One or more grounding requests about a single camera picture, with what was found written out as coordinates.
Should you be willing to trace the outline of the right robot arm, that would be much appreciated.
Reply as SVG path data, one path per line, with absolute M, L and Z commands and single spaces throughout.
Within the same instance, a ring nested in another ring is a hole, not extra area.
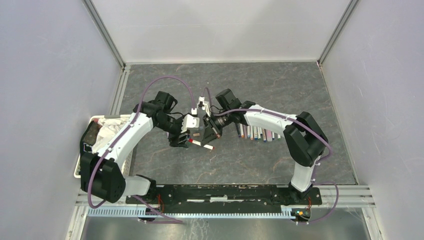
M 269 130 L 282 136 L 295 162 L 294 173 L 289 183 L 289 199 L 302 204 L 309 198 L 313 185 L 316 163 L 325 149 L 329 149 L 329 140 L 313 116 L 303 111 L 285 114 L 269 110 L 259 104 L 246 100 L 241 102 L 229 89 L 221 91 L 216 97 L 220 108 L 211 111 L 211 105 L 203 96 L 198 99 L 198 107 L 205 111 L 203 116 L 204 134 L 201 144 L 207 145 L 219 139 L 223 128 L 235 123 Z

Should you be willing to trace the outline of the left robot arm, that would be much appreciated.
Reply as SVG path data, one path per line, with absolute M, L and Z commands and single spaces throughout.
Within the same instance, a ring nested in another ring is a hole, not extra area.
M 134 107 L 129 120 L 105 146 L 83 153 L 79 162 L 81 190 L 110 203 L 132 195 L 145 204 L 153 203 L 157 198 L 156 181 L 142 175 L 124 175 L 124 163 L 153 128 L 168 133 L 170 146 L 188 147 L 189 130 L 199 127 L 199 118 L 189 113 L 172 117 L 177 103 L 172 95 L 159 91 L 155 99 Z

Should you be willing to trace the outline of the pink white marker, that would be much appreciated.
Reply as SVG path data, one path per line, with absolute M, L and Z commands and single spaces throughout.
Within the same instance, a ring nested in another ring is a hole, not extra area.
M 249 127 L 244 125 L 243 126 L 243 130 L 244 130 L 244 137 L 245 139 L 249 139 L 250 138 L 250 132 L 249 132 Z

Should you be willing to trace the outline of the white long nib marker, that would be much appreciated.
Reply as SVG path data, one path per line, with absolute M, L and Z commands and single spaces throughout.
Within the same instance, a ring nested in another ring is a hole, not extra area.
M 240 136 L 241 136 L 241 138 L 244 138 L 245 137 L 244 126 L 242 124 L 240 124 L 239 128 L 240 128 Z

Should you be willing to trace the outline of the dark navy thin pen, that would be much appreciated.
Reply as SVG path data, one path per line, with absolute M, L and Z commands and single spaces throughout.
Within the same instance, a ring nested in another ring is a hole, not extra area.
M 237 136 L 241 138 L 241 131 L 240 131 L 240 126 L 238 123 L 235 123 L 235 128 L 236 128 Z

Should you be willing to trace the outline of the orange marker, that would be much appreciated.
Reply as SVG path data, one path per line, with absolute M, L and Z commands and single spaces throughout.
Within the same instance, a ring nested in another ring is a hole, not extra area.
M 253 141 L 255 139 L 254 127 L 249 126 L 249 130 L 250 130 L 250 139 Z

